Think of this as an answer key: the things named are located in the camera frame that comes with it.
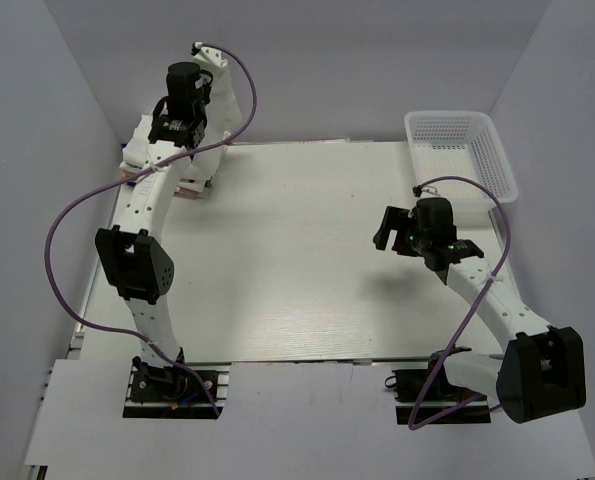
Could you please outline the white t-shirt stack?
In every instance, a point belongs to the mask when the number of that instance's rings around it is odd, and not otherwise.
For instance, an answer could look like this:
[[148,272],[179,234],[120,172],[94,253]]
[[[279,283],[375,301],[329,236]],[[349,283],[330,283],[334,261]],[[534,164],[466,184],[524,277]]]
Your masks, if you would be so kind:
[[[208,125],[201,146],[216,143],[227,138],[234,132],[235,120],[240,120],[241,115],[229,118],[222,114],[208,118]],[[147,136],[151,130],[152,116],[143,115],[138,126],[134,129],[133,136],[123,148],[120,169],[127,175],[141,170],[146,161],[157,161],[154,153],[148,153],[149,143]],[[225,155],[226,147],[222,146],[210,151],[195,155],[187,171],[178,183],[177,194],[188,198],[207,198],[212,186],[212,181]]]

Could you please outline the white green Charlie Brown t-shirt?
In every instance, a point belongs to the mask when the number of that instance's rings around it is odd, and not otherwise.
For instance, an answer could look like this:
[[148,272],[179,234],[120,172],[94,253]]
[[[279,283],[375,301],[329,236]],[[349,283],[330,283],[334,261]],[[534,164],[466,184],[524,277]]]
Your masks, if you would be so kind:
[[[206,107],[207,126],[201,146],[217,143],[233,133],[242,122],[242,113],[236,99],[229,62],[224,54],[203,43],[193,46],[191,59],[212,74],[210,102]],[[213,180],[226,147],[222,146],[194,156],[179,182],[180,188],[201,192]]]

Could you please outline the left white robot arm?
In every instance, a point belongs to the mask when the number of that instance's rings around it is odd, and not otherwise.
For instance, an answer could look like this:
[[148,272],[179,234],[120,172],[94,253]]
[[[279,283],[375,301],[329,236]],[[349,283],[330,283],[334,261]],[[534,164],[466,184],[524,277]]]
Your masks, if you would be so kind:
[[184,354],[168,309],[174,262],[162,245],[163,225],[179,191],[205,192],[223,155],[207,147],[228,136],[241,112],[225,60],[174,63],[165,83],[165,95],[142,115],[123,149],[122,169],[140,177],[114,224],[96,233],[95,247],[140,336],[136,365],[155,370],[154,387],[176,399],[189,377],[174,365]]

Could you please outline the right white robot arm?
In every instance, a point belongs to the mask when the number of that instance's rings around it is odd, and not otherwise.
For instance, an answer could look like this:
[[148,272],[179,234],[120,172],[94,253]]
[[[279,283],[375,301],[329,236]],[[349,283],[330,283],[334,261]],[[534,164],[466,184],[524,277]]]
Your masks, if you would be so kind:
[[531,310],[494,273],[484,252],[461,239],[450,202],[423,198],[412,209],[386,208],[373,237],[376,249],[420,258],[441,282],[466,301],[502,349],[481,354],[457,343],[434,353],[418,396],[449,399],[462,389],[494,398],[521,424],[577,410],[587,401],[583,340],[571,327],[558,328]]

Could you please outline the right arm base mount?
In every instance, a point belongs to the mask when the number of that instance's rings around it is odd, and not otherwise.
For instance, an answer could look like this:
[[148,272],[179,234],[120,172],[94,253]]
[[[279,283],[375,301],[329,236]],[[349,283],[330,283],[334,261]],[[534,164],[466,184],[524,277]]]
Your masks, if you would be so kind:
[[[407,426],[415,402],[428,376],[429,369],[415,363],[403,363],[394,369],[384,380],[386,390],[394,394],[396,421],[400,426]],[[444,374],[440,374],[424,397],[415,417],[415,424],[442,413],[460,402],[468,400],[475,393],[464,387],[447,383]],[[433,425],[475,425],[491,423],[491,406],[486,396],[478,398],[447,416],[433,422]]]

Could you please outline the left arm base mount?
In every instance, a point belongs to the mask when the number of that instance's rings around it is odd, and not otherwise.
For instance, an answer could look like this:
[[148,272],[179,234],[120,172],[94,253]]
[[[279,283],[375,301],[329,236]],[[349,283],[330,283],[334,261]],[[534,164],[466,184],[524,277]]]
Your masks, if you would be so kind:
[[200,380],[177,367],[151,367],[132,359],[122,417],[126,419],[216,420],[229,384],[229,366],[196,370]]

